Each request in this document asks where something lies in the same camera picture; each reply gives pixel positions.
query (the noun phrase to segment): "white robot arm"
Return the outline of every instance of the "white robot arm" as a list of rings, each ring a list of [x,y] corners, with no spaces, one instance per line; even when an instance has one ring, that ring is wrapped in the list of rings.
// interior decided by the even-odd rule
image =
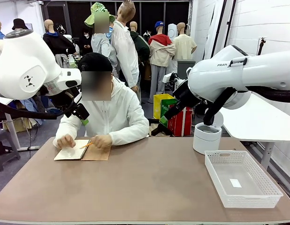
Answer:
[[[65,110],[72,105],[71,113],[76,113],[78,105],[65,90],[81,84],[79,69],[61,68],[47,44],[31,30],[15,30],[7,34],[3,42],[0,97],[28,99],[44,86],[46,95],[56,107]],[[83,112],[78,112],[78,117],[86,119],[87,111],[82,105],[79,108]]]
[[[236,109],[243,106],[251,92],[274,101],[290,102],[290,51],[260,56],[248,56],[236,46],[229,45],[209,60],[197,63],[188,80],[165,76],[164,81],[176,81],[173,92],[179,100],[164,119],[169,119],[184,107],[193,107],[202,100],[211,104],[204,123],[211,125],[212,117],[221,107]]]

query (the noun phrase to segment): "hand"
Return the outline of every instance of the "hand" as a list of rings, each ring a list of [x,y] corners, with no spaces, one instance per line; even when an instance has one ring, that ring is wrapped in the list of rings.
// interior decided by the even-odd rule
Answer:
[[[134,87],[132,87],[130,89],[132,89],[135,93],[137,93],[139,91],[139,88],[137,86],[134,86]]]
[[[96,135],[92,137],[91,142],[98,148],[104,149],[112,145],[113,140],[111,135]]]
[[[65,135],[57,140],[57,147],[59,149],[66,148],[66,147],[73,148],[75,145],[76,145],[75,141],[70,135]]]

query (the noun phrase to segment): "brown table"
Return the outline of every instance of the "brown table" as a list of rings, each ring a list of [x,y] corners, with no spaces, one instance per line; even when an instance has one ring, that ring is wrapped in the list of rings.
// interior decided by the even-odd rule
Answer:
[[[108,161],[53,161],[52,140],[0,192],[0,221],[31,224],[274,224],[274,209],[226,209],[190,137],[149,137],[113,147]],[[222,138],[222,150],[245,150]]]

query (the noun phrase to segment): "black logo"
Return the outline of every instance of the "black logo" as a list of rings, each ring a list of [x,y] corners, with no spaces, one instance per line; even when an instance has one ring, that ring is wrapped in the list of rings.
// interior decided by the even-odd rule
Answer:
[[[33,83],[31,83],[31,79],[32,78],[33,78],[33,76],[31,76],[31,77],[29,77],[29,76],[24,77],[24,79],[27,79],[28,80],[28,85],[26,87],[31,86],[31,85],[33,85],[35,87],[35,85]]]

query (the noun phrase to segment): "black jacket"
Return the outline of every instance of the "black jacket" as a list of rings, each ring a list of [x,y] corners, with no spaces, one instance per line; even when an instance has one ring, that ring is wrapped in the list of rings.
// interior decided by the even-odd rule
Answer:
[[[73,54],[76,52],[75,46],[66,37],[58,33],[57,36],[49,34],[43,35],[43,40],[46,42],[50,50],[54,55],[56,54]]]
[[[79,38],[79,49],[82,50],[83,55],[93,52],[92,46],[91,46],[91,39],[92,39],[92,36],[89,36],[89,38],[86,38],[85,36],[81,36]]]
[[[148,43],[135,31],[130,32],[130,36],[135,43],[137,55],[141,62],[145,62],[149,59],[150,47]]]

